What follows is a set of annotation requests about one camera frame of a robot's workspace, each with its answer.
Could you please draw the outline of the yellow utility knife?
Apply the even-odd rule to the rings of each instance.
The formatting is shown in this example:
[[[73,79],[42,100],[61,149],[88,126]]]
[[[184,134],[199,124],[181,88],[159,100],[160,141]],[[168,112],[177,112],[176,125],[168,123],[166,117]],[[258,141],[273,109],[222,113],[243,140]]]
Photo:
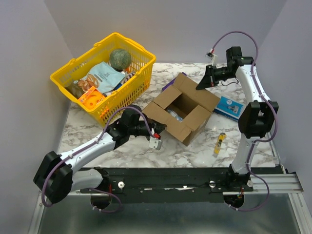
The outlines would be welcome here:
[[[214,147],[214,153],[213,153],[213,156],[214,157],[217,157],[219,152],[220,152],[220,149],[221,149],[221,145],[222,145],[222,142],[224,141],[224,139],[226,138],[226,134],[225,133],[221,133],[217,139],[217,142],[215,144],[215,147]]]

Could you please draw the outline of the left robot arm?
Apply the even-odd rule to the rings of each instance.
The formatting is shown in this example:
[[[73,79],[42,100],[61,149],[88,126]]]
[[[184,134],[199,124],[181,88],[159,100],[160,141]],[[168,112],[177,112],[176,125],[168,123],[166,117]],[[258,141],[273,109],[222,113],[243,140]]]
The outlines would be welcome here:
[[[108,187],[108,180],[97,169],[91,169],[91,178],[82,175],[81,168],[100,155],[109,153],[125,144],[130,136],[143,136],[150,148],[161,148],[160,133],[166,124],[147,117],[137,105],[116,110],[109,117],[102,132],[90,141],[73,150],[57,154],[47,153],[33,182],[41,190],[41,202],[51,207],[62,201],[71,191],[94,189],[98,193]]]

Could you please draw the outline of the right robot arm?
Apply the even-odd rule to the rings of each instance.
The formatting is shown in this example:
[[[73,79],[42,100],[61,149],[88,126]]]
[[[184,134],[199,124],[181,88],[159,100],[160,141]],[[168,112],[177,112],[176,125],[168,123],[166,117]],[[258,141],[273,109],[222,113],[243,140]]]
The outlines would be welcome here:
[[[251,162],[260,142],[265,135],[277,127],[276,114],[279,105],[265,94],[256,73],[255,60],[242,55],[241,48],[234,46],[226,50],[227,65],[215,68],[206,66],[205,74],[197,85],[197,90],[215,87],[220,81],[236,78],[241,84],[247,105],[238,120],[241,139],[236,157],[229,166],[224,179],[225,187],[235,191],[247,182],[251,174]]]

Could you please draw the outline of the brown cardboard express box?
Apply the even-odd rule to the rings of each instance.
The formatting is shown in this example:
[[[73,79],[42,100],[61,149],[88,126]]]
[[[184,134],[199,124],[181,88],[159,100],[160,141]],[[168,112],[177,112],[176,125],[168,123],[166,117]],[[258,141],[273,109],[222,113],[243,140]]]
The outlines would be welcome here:
[[[220,98],[207,90],[196,90],[197,83],[179,73],[173,83],[144,109],[147,117],[166,124],[166,131],[188,146],[205,128]],[[166,110],[183,118],[179,122]]]

